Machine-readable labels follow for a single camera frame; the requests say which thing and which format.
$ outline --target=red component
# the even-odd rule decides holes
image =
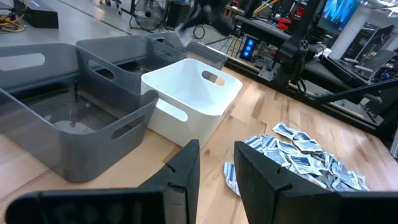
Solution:
[[[280,28],[281,30],[287,30],[289,28],[288,24],[290,23],[292,23],[290,20],[280,18],[278,22],[278,28]]]

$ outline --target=yellow cable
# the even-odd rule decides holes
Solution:
[[[253,15],[255,16],[255,15],[259,14],[261,11],[263,11],[264,9],[268,8],[269,6],[275,4],[277,1],[279,1],[279,0],[274,0],[274,1],[272,1],[271,3],[266,4],[265,6],[262,6],[261,8],[255,10],[254,13],[253,13]]]
[[[234,54],[235,46],[238,41],[238,38],[234,37],[234,46],[232,47],[231,56]]]
[[[18,29],[18,30],[13,30],[13,29],[8,29],[8,28],[3,27],[3,26],[0,26],[0,29],[1,29],[1,30],[4,30],[4,31],[8,31],[8,32],[22,32],[22,31],[25,30],[25,27],[19,25],[18,23],[15,23],[15,22],[9,22],[9,23],[12,24],[12,25],[14,25],[14,26],[16,26],[16,27],[19,27],[19,29]]]
[[[28,3],[29,3],[29,0],[25,0],[25,11],[24,11],[24,13],[23,13],[18,19],[14,20],[14,21],[8,21],[8,22],[7,22],[7,20],[6,20],[5,23],[0,24],[0,29],[1,29],[1,30],[4,30],[4,31],[8,31],[8,32],[22,32],[22,31],[24,31],[24,30],[25,30],[25,27],[19,25],[18,22],[19,22],[21,19],[24,18],[25,12],[26,12],[26,10],[27,10],[27,5],[28,5]],[[9,25],[13,25],[13,26],[19,27],[20,29],[18,29],[18,30],[13,30],[13,29],[8,29],[7,27],[4,27],[4,26],[9,26]]]

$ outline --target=white pillar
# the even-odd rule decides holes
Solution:
[[[336,42],[331,46],[330,58],[340,59],[343,56],[371,14],[372,9],[370,7],[362,4],[359,5],[346,27],[338,36]]]

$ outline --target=white storage bin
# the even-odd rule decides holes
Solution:
[[[208,72],[223,85],[204,79]],[[199,139],[203,147],[241,88],[238,79],[194,59],[144,74],[142,93],[157,90],[160,98],[149,128],[180,146]]]

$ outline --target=wooden table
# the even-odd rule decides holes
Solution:
[[[243,88],[211,139],[201,150],[197,223],[247,223],[241,199],[225,184],[224,161],[233,162],[234,141],[271,134],[279,121],[315,138],[372,190],[398,189],[398,164],[380,140],[247,77],[224,68]],[[0,136],[0,223],[7,205],[35,190],[136,187],[155,174],[180,147],[148,130],[144,142],[91,182],[72,184]]]

